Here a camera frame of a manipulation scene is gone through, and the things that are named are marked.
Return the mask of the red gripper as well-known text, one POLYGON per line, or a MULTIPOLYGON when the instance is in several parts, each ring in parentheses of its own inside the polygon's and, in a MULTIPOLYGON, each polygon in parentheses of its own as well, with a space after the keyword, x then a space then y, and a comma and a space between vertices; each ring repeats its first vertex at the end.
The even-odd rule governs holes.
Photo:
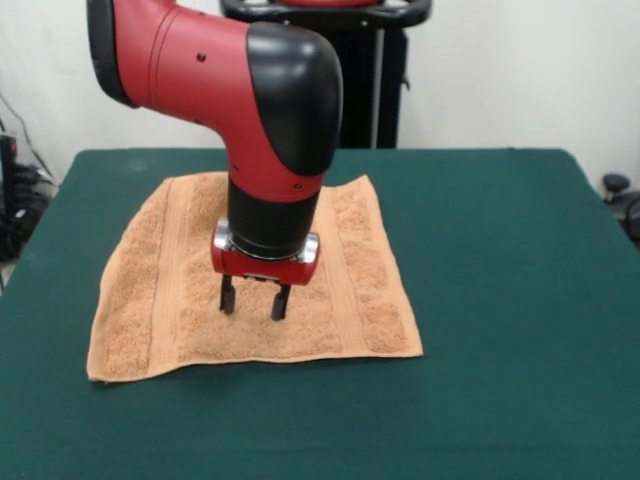
POLYGON ((290 285, 307 285, 315 274, 320 258, 320 237, 309 233, 301 250, 292 257, 265 259, 242 252, 234 243, 227 219, 219 219, 211 239, 213 269, 223 274, 220 287, 219 310, 231 315, 235 309, 236 290, 232 277, 252 278, 280 283, 275 294, 272 320, 286 317, 290 285))

